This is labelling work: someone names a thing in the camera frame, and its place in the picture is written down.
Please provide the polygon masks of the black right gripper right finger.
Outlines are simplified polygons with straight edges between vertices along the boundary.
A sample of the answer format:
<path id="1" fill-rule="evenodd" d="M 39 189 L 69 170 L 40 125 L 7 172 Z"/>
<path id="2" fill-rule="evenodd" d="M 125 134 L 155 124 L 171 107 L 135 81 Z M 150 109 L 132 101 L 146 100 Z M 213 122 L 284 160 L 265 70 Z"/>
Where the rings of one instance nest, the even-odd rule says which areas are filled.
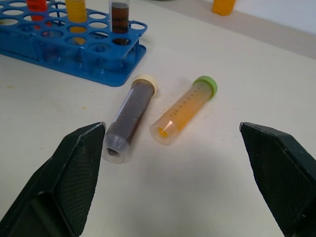
<path id="1" fill-rule="evenodd" d="M 242 122 L 256 185 L 284 237 L 316 237 L 316 160 L 290 134 Z"/>

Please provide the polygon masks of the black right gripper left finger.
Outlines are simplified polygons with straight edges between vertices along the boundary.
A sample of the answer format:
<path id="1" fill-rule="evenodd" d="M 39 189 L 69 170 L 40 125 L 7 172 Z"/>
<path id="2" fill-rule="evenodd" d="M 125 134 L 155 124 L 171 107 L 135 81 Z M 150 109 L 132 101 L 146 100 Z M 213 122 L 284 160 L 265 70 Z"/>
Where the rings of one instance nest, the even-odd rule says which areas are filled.
<path id="1" fill-rule="evenodd" d="M 98 181 L 106 124 L 66 135 L 0 221 L 0 237 L 79 237 Z"/>

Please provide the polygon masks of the brown tube with cream cap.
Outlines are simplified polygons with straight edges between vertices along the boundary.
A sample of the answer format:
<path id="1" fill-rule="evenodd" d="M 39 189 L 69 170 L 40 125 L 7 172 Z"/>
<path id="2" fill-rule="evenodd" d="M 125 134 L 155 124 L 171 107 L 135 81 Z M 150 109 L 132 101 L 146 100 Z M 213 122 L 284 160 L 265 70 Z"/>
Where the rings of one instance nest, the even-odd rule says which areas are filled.
<path id="1" fill-rule="evenodd" d="M 126 163 L 146 109 L 158 90 L 156 80 L 148 74 L 134 78 L 131 88 L 104 137 L 102 158 L 112 163 Z"/>

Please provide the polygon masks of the orange tube with green cap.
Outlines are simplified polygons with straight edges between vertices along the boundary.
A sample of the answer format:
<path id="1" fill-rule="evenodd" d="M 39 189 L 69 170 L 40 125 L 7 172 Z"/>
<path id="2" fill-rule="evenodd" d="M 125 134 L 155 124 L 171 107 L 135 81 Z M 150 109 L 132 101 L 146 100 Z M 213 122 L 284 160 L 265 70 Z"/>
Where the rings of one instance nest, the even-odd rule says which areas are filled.
<path id="1" fill-rule="evenodd" d="M 216 95 L 217 90 L 213 78 L 197 78 L 191 88 L 151 125 L 152 137 L 162 145 L 172 144 L 199 110 Z"/>

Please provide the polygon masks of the blue test tube rack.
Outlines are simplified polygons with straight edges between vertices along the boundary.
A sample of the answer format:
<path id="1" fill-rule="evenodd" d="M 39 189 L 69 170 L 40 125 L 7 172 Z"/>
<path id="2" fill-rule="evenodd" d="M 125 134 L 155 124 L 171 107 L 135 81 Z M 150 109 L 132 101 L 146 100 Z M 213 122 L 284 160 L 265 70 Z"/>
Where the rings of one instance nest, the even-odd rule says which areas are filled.
<path id="1" fill-rule="evenodd" d="M 25 0 L 0 0 L 0 54 L 100 84 L 125 84 L 146 53 L 139 39 L 147 25 L 130 21 L 126 34 L 110 30 L 109 15 L 88 9 L 83 32 L 74 33 L 66 6 L 49 0 L 31 12 Z"/>

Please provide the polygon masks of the yellow liquid tube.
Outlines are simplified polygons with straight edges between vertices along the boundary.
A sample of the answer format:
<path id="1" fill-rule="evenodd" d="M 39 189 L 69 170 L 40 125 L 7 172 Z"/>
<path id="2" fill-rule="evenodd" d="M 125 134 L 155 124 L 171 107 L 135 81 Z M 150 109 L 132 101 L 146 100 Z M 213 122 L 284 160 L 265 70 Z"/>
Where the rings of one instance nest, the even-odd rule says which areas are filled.
<path id="1" fill-rule="evenodd" d="M 70 22 L 81 24 L 87 21 L 85 0 L 65 0 L 65 4 Z"/>

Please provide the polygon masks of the dark brown tube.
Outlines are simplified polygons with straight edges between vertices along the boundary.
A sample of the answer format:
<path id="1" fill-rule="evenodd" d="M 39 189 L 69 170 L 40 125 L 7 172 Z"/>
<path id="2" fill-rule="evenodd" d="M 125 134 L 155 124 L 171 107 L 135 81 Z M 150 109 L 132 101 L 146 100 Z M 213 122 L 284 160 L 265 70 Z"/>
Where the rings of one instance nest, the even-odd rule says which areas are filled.
<path id="1" fill-rule="evenodd" d="M 115 34 L 128 33 L 129 0 L 109 0 L 110 28 Z"/>

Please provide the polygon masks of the red liquid tube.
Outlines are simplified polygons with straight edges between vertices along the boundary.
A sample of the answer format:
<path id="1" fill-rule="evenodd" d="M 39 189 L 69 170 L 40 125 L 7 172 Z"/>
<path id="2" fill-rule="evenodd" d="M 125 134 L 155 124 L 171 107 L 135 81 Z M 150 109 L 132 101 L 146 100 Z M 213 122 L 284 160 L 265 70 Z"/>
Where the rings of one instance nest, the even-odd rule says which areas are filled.
<path id="1" fill-rule="evenodd" d="M 41 21 L 44 19 L 43 16 L 38 15 L 38 13 L 45 13 L 47 12 L 47 3 L 46 0 L 26 0 L 26 4 L 28 7 L 28 10 L 33 13 L 31 15 L 32 21 Z"/>

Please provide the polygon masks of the orange plastic container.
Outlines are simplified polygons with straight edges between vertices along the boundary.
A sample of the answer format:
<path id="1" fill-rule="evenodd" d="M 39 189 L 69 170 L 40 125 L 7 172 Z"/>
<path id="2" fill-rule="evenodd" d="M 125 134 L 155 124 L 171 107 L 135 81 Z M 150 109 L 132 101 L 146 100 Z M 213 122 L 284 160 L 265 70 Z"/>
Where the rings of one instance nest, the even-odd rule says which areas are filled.
<path id="1" fill-rule="evenodd" d="M 213 0 L 212 12 L 221 16 L 229 16 L 235 3 L 236 0 Z"/>

